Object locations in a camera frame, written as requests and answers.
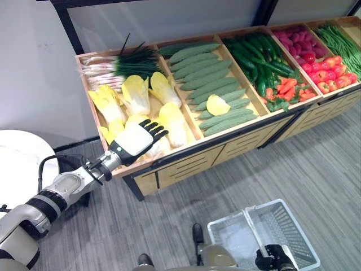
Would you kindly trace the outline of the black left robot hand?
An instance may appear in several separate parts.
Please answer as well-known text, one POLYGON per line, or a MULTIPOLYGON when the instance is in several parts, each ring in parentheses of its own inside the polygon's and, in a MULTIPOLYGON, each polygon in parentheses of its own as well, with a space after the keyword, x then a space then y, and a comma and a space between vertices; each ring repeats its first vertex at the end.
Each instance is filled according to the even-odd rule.
POLYGON ((130 166, 168 132, 157 122, 145 119, 119 133, 110 144, 109 151, 118 156, 120 165, 130 166))

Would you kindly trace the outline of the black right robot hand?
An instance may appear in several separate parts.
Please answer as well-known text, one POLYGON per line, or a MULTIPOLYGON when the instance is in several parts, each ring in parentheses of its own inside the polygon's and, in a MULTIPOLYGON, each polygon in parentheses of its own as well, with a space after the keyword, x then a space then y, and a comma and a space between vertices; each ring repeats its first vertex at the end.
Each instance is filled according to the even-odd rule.
POLYGON ((267 256, 257 250, 255 264, 260 270, 298 270, 291 251, 286 245, 268 244, 265 246, 267 256))

